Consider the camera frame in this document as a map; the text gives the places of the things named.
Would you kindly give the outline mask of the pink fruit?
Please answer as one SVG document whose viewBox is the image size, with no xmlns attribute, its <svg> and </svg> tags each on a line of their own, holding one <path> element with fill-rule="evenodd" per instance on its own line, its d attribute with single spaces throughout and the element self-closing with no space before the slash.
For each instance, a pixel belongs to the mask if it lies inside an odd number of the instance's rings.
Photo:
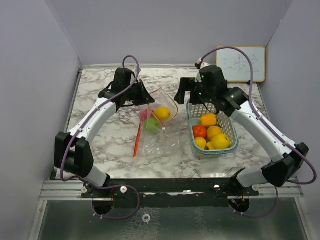
<svg viewBox="0 0 320 240">
<path fill-rule="evenodd" d="M 153 117 L 153 111 L 150 110 L 148 107 L 147 108 L 143 108 L 140 111 L 139 114 L 139 119 L 140 119 L 140 123 L 144 123 L 146 120 L 150 119 Z"/>
</svg>

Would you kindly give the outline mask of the green apple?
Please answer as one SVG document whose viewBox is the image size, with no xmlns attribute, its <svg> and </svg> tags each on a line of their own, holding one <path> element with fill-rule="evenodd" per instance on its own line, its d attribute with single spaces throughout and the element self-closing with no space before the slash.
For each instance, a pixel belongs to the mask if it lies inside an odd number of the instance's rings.
<svg viewBox="0 0 320 240">
<path fill-rule="evenodd" d="M 162 128 L 162 125 L 156 118 L 151 117 L 143 123 L 143 127 L 146 132 L 155 133 Z"/>
</svg>

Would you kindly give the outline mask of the clear zip top bag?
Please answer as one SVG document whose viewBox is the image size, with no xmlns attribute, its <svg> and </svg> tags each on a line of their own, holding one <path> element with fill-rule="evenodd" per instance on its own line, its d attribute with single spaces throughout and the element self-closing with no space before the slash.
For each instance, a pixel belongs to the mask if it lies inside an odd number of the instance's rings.
<svg viewBox="0 0 320 240">
<path fill-rule="evenodd" d="M 163 89 L 150 93 L 155 100 L 139 112 L 139 127 L 133 150 L 134 157 L 173 155 L 180 143 L 177 120 L 179 107 Z"/>
</svg>

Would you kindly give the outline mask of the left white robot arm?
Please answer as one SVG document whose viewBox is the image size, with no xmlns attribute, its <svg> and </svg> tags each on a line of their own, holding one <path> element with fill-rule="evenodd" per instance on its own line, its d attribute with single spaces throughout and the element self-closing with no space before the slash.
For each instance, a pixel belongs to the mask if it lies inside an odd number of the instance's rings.
<svg viewBox="0 0 320 240">
<path fill-rule="evenodd" d="M 106 197 L 111 190 L 110 176 L 94 164 L 91 143 L 117 111 L 132 102 L 135 106 L 154 103 L 139 73 L 128 68 L 117 68 L 113 81 L 99 92 L 96 102 L 85 117 L 68 132 L 59 132 L 54 142 L 54 165 L 60 170 L 60 179 L 68 181 L 64 173 L 93 185 L 97 196 Z"/>
</svg>

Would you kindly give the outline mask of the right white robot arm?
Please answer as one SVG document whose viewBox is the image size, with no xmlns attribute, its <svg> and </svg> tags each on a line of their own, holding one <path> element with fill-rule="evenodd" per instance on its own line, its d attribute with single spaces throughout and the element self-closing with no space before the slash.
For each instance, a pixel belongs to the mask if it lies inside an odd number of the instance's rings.
<svg viewBox="0 0 320 240">
<path fill-rule="evenodd" d="M 197 77 L 182 77 L 174 100 L 194 105 L 213 104 L 219 112 L 242 125 L 263 147 L 270 163 L 262 167 L 244 168 L 233 175 L 229 189 L 240 196 L 256 184 L 281 187 L 301 168 L 309 148 L 305 143 L 296 144 L 283 135 L 270 121 L 258 112 L 249 96 L 239 87 L 228 87 L 220 67 L 209 65 L 199 70 Z"/>
</svg>

